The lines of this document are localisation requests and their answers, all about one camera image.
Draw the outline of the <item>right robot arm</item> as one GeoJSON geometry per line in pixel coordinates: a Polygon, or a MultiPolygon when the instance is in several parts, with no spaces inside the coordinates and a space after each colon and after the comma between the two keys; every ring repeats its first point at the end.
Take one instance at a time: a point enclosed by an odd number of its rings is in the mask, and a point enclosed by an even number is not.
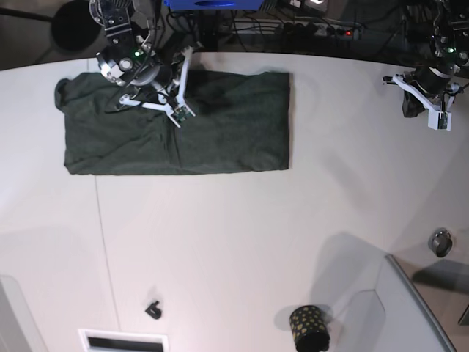
{"type": "Polygon", "coordinates": [[[176,126],[196,114],[185,99],[195,48],[165,57],[158,50],[166,25],[161,1],[90,1],[89,12],[108,45],[96,54],[101,75],[119,87],[105,112],[132,108],[162,111],[176,126]]]}

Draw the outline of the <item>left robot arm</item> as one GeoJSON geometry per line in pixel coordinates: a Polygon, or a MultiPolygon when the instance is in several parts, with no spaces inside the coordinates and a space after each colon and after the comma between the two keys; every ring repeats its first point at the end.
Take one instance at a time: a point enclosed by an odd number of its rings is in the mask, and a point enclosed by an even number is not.
{"type": "Polygon", "coordinates": [[[468,67],[468,2],[417,3],[424,6],[429,20],[411,26],[407,40],[428,45],[430,58],[412,71],[384,76],[383,83],[403,91],[404,117],[414,118],[426,111],[430,128],[448,131],[455,97],[468,88],[454,81],[468,67]]]}

